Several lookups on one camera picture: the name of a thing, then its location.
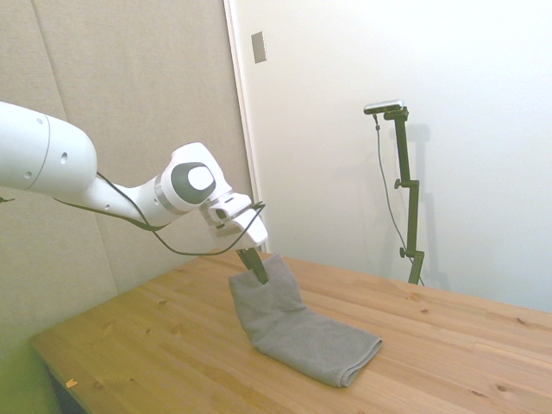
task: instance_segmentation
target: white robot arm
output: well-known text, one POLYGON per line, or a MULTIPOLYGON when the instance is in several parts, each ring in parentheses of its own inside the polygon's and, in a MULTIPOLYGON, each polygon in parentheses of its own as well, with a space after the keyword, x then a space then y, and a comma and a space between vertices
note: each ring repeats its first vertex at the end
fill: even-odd
POLYGON ((96 150, 85 132, 52 116, 2 102, 0 186, 39 192, 147 230, 162 229, 200 209, 219 248, 231 245, 245 229, 233 249, 254 248, 267 239, 267 229, 249 196, 232 191, 203 144, 178 148, 161 174, 133 188, 114 185, 118 192, 97 177, 96 150))

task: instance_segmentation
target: black cable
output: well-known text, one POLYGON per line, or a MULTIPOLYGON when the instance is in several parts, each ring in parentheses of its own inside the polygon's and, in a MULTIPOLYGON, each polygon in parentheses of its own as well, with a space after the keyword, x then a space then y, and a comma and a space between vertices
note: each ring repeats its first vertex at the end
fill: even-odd
MULTIPOLYGON (((386 201, 387 201, 387 209, 389 210, 389 214, 391 215, 391 220, 393 221, 393 226, 397 230, 398 237, 400 238, 401 243, 403 244, 403 249, 406 250, 406 244, 405 239, 403 238, 403 235, 401 234, 400 230, 398 229, 397 222, 395 221, 395 216, 393 215, 393 210, 391 208, 391 203, 389 201, 389 191, 387 190, 387 180, 386 175, 383 172, 383 165, 381 163, 381 144, 380 144, 380 124, 378 123, 378 116, 376 114, 373 114, 373 119, 376 122, 376 133, 378 135, 378 161, 379 161, 379 170, 381 171, 381 178, 383 179, 383 187, 386 190, 386 201)), ((406 256, 408 260, 411 261, 411 264, 414 263, 414 260, 406 256)), ((425 286, 425 283, 422 280, 422 277, 420 276, 420 282, 422 283, 422 286, 425 286)))
MULTIPOLYGON (((149 222, 147 221, 146 217, 144 216, 144 214, 141 212, 140 210, 140 207, 138 207, 136 205, 136 203, 134 202, 134 200, 132 198, 130 198, 129 196, 127 196, 124 192, 122 192, 121 190, 119 190, 111 181, 109 181, 107 178, 105 178, 100 172, 97 172, 97 176, 99 178, 101 178, 103 181, 105 181, 113 190, 115 190, 117 193, 119 193, 121 196, 123 196, 125 199, 127 199, 136 209, 136 211, 138 211, 138 214, 140 214, 140 217, 141 219, 144 221, 144 223, 151 227, 151 225, 149 224, 149 222)), ((257 204, 254 204, 251 208, 254 209, 254 210, 257 210, 256 214, 254 215, 254 217, 251 219, 251 221, 249 222, 248 226, 242 231, 242 233, 232 242, 232 244, 230 244, 227 248, 225 248, 224 250, 221 250, 221 251, 218 251, 218 252, 214 252, 214 253, 187 253, 187 252, 179 252, 178 250, 175 250, 174 248, 170 247, 166 241, 164 241, 160 235, 157 234, 156 231, 153 231, 152 230, 152 233, 155 235, 155 237, 157 237, 157 239, 161 242, 161 244, 163 246, 165 246, 166 248, 168 248, 171 252, 175 253, 175 254, 181 254, 183 256, 217 256, 219 254, 223 254, 223 253, 226 253, 228 252, 233 246, 236 245, 236 243, 248 232, 249 228, 253 225, 253 222, 255 221, 255 219, 259 216, 259 214, 263 211, 263 209, 266 207, 265 204, 263 204, 262 202, 259 202, 257 204)))

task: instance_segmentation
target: gray towel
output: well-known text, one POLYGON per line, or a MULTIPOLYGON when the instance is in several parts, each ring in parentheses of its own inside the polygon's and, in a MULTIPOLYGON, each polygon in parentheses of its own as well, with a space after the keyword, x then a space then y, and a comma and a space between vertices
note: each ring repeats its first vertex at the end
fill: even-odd
POLYGON ((349 386, 378 352, 381 339, 318 315, 301 299, 292 271, 279 254, 264 262, 268 281, 253 271, 229 279, 235 310, 261 353, 330 386, 349 386))

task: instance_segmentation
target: wooden table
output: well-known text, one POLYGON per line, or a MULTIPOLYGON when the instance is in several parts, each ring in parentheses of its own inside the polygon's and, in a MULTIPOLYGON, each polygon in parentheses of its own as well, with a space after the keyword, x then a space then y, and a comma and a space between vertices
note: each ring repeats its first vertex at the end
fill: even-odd
POLYGON ((383 338, 349 388, 251 347, 228 288, 244 270, 232 252, 195 259, 32 343, 94 413, 552 413, 552 314, 285 261, 312 310, 383 338))

